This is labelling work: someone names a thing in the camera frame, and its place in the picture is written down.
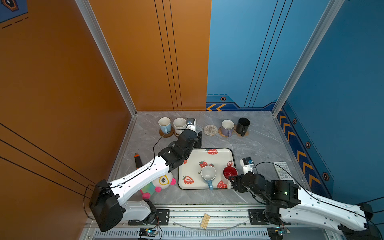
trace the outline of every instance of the gray marble tabletop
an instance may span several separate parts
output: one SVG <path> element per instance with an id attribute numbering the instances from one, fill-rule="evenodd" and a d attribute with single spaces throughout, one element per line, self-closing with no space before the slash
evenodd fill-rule
<path id="1" fill-rule="evenodd" d="M 255 163 L 285 161 L 291 170 L 292 175 L 300 181 L 301 176 L 296 171 L 294 163 L 283 143 L 279 129 L 276 127 L 271 112 L 268 111 L 167 111 L 167 112 L 138 112 L 137 121 L 129 140 L 123 160 L 118 168 L 117 178 L 123 177 L 134 171 L 134 153 L 140 154 L 143 164 L 153 159 L 153 145 L 161 137 L 159 135 L 158 120 L 162 117 L 169 117 L 171 122 L 176 118 L 195 118 L 196 124 L 201 129 L 208 124 L 221 126 L 225 119 L 232 120 L 235 124 L 241 117 L 248 118 L 251 122 L 249 135 L 239 137 L 236 134 L 232 137 L 222 137 L 219 134 L 207 136 L 203 133 L 202 148 L 229 148 L 233 151 L 236 167 L 239 173 L 243 170 L 240 160 L 251 157 Z M 167 147 L 175 136 L 163 138 L 155 146 L 155 154 Z M 278 179 L 277 173 L 272 164 L 260 164 L 257 167 L 258 173 L 268 180 Z M 173 172 L 173 177 L 178 179 L 178 169 Z M 130 200 L 140 201 L 140 192 L 135 193 Z M 250 193 L 239 193 L 234 190 L 216 189 L 210 190 L 182 190 L 178 185 L 169 186 L 160 193 L 154 193 L 150 200 L 155 204 L 176 204 L 176 203 L 253 203 L 255 200 Z"/>

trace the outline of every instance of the yellow arrow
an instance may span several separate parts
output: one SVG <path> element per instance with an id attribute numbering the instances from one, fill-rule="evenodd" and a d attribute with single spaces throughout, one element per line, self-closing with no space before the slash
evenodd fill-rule
<path id="1" fill-rule="evenodd" d="M 284 126 L 283 132 L 285 133 L 285 127 L 290 127 L 291 125 L 289 125 L 288 123 L 284 123 L 283 126 Z"/>
<path id="2" fill-rule="evenodd" d="M 280 116 L 280 125 L 281 125 L 281 119 L 282 119 L 282 118 L 286 118 L 286 117 L 283 116 L 283 115 Z"/>
<path id="3" fill-rule="evenodd" d="M 313 167 L 312 167 L 311 165 L 309 165 L 309 164 L 306 163 L 306 162 L 303 162 L 303 173 L 304 173 L 304 175 L 305 175 L 305 167 L 309 167 L 310 169 L 313 170 Z"/>
<path id="4" fill-rule="evenodd" d="M 215 105 L 216 105 L 216 104 L 212 104 L 211 106 L 209 106 L 209 107 L 207 108 L 207 110 L 208 110 L 208 111 L 212 111 L 212 110 L 211 110 L 211 107 L 213 107 L 213 106 L 215 106 Z"/>
<path id="5" fill-rule="evenodd" d="M 299 161 L 299 157 L 300 157 L 300 155 L 302 155 L 302 156 L 304 156 L 304 157 L 307 157 L 307 155 L 305 155 L 305 153 L 300 152 L 300 151 L 297 151 L 297 161 L 298 161 L 298 162 L 300 162 L 300 161 Z"/>
<path id="6" fill-rule="evenodd" d="M 294 135 L 294 136 L 296 136 L 295 133 L 288 131 L 288 136 L 287 136 L 287 138 L 288 138 L 288 142 L 289 142 L 289 136 L 290 136 L 290 135 Z"/>
<path id="7" fill-rule="evenodd" d="M 220 108 L 221 108 L 221 107 L 224 107 L 224 106 L 225 106 L 225 104 L 223 104 L 223 105 L 221 105 L 220 107 L 216 108 L 216 110 L 217 110 L 217 111 L 221 111 Z"/>
<path id="8" fill-rule="evenodd" d="M 316 182 L 318 182 L 319 184 L 321 184 L 319 179 L 315 178 L 314 176 L 312 176 L 312 175 L 310 174 L 310 187 L 312 187 L 312 180 L 315 180 Z"/>

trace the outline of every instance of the white tray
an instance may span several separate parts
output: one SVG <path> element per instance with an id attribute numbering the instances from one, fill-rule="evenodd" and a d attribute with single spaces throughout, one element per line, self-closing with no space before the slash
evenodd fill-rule
<path id="1" fill-rule="evenodd" d="M 179 167 L 179 187 L 184 190 L 209 189 L 208 184 L 201 177 L 201 162 L 207 165 L 213 164 L 216 170 L 216 177 L 212 181 L 214 189 L 219 189 L 217 185 L 220 181 L 226 184 L 227 179 L 223 176 L 223 170 L 226 166 L 236 168 L 233 153 L 228 148 L 216 149 L 194 149 L 189 158 Z"/>

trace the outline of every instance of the wooden block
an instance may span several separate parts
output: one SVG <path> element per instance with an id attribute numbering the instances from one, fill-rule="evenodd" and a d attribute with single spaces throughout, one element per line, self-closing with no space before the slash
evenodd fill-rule
<path id="1" fill-rule="evenodd" d="M 202 227 L 202 228 L 204 228 L 204 229 L 207 229 L 208 222 L 209 222 L 209 219 L 210 219 L 210 218 L 211 218 L 210 215 L 208 215 L 208 214 L 204 214 L 203 221 L 201 222 L 200 227 Z"/>

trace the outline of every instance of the colorful stuffed animal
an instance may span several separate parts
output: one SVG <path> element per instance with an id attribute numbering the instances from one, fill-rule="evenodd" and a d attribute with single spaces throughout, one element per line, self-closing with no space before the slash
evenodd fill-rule
<path id="1" fill-rule="evenodd" d="M 145 187 L 140 189 L 143 199 L 149 199 L 154 192 L 161 192 L 162 189 L 166 189 L 169 185 L 175 185 L 176 179 L 173 178 L 172 173 L 168 173 L 164 176 L 158 177 Z"/>

